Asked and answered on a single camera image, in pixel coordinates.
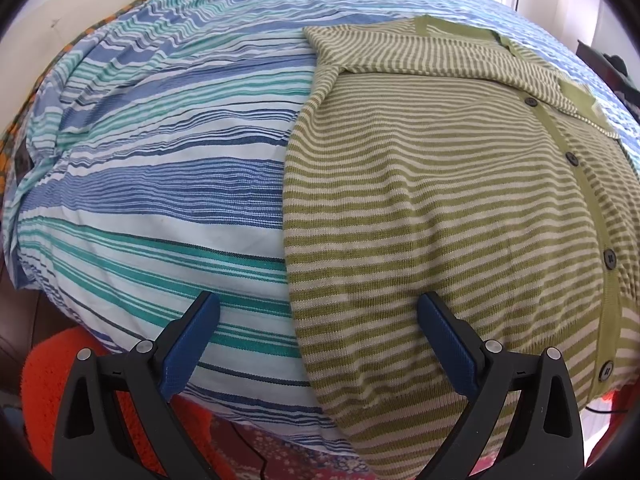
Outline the green striped knit cardigan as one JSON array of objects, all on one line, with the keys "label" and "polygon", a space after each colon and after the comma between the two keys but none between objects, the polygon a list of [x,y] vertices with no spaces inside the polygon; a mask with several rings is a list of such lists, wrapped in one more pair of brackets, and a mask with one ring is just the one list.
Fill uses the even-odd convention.
[{"label": "green striped knit cardigan", "polygon": [[558,348],[579,404],[639,376],[639,178],[587,89],[488,29],[428,15],[308,26],[283,244],[322,410],[411,479],[463,402],[421,333],[432,290],[483,338]]}]

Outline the pile of clothes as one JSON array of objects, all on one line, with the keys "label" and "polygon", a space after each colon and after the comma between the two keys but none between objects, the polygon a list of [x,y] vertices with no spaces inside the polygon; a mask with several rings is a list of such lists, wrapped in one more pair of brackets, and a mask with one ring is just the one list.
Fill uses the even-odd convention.
[{"label": "pile of clothes", "polygon": [[639,120],[639,89],[632,82],[624,60],[617,54],[604,54],[606,84],[622,102],[629,113]]}]

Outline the orange red blanket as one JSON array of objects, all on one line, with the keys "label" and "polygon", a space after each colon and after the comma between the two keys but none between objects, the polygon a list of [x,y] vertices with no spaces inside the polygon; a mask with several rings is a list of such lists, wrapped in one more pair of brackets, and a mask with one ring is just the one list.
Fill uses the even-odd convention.
[{"label": "orange red blanket", "polygon": [[[66,380],[77,352],[83,348],[92,350],[97,356],[108,352],[89,332],[77,326],[37,344],[29,352],[23,367],[21,395],[26,434],[32,454],[47,470],[52,469],[55,425]],[[170,405],[209,465],[221,478],[232,479],[234,473],[210,440],[213,415],[183,396],[174,396]]]}]

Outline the floral patterned fabric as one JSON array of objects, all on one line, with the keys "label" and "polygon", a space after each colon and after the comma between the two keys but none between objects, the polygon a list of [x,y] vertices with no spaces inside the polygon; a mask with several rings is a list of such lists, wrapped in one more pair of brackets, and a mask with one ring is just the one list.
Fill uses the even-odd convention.
[{"label": "floral patterned fabric", "polygon": [[237,479],[375,479],[358,457],[303,448],[220,417],[212,418],[210,437]]}]

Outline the blue striped bed sheet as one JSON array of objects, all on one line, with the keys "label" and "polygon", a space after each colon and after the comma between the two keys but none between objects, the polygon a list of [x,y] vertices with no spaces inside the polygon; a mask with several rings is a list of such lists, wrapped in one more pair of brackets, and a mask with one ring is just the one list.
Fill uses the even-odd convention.
[{"label": "blue striped bed sheet", "polygon": [[186,392],[315,451],[356,455],[299,351],[283,244],[285,155],[317,68],[308,26],[428,15],[520,44],[596,100],[634,165],[639,128],[576,56],[490,0],[148,0],[43,78],[3,196],[18,287],[113,350],[155,336],[202,290],[220,325]]}]

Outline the orange patterned mattress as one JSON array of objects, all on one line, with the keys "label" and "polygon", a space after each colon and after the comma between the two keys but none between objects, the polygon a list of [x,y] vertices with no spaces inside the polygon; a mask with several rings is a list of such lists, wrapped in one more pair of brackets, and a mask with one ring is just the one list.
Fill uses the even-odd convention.
[{"label": "orange patterned mattress", "polygon": [[148,0],[48,0],[1,40],[1,185],[14,169],[20,129],[43,78],[80,40]]}]

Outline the dark wooden dresser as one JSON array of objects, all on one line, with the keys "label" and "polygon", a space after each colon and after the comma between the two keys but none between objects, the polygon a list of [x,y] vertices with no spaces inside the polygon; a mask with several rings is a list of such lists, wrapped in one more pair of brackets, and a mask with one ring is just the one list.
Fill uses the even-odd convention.
[{"label": "dark wooden dresser", "polygon": [[588,44],[578,41],[576,50],[578,58],[581,58],[604,82],[605,77],[605,59],[604,53],[594,50]]}]

